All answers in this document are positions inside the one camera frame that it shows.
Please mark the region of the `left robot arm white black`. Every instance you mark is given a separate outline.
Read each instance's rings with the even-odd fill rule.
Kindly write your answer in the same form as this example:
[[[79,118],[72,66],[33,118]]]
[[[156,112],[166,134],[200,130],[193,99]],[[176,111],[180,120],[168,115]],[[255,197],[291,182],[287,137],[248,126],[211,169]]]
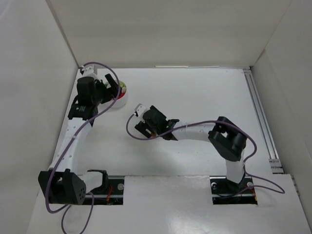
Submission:
[[[105,170],[88,170],[78,175],[81,147],[98,116],[98,106],[113,102],[121,94],[119,83],[106,74],[104,84],[95,73],[77,80],[77,92],[68,114],[61,148],[47,171],[40,171],[39,185],[46,203],[81,205],[87,193],[105,191],[109,179]]]

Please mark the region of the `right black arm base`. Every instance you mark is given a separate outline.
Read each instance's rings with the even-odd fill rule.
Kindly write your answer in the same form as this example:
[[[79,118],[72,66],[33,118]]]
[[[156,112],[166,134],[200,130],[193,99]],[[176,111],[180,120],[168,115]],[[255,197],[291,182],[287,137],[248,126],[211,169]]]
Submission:
[[[210,184],[214,205],[258,204],[254,189],[247,189],[253,185],[250,176],[244,177],[239,184],[225,176],[211,176]]]

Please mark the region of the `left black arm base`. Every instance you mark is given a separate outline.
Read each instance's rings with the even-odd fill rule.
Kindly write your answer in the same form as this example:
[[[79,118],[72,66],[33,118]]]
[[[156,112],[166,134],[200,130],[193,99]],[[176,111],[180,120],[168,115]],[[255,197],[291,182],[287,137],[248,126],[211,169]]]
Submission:
[[[85,183],[86,189],[82,190],[86,195],[82,205],[122,205],[125,177],[108,175],[106,170],[88,170],[78,177]]]

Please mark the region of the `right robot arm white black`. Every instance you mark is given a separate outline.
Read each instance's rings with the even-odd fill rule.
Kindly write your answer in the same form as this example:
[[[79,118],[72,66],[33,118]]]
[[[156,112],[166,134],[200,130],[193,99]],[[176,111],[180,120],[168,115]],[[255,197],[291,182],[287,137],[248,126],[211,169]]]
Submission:
[[[140,122],[135,129],[147,139],[160,137],[164,140],[197,140],[211,143],[226,162],[226,179],[239,184],[244,177],[243,153],[246,136],[226,117],[199,123],[186,123],[179,119],[167,119],[156,107],[146,108],[139,104],[135,117]]]

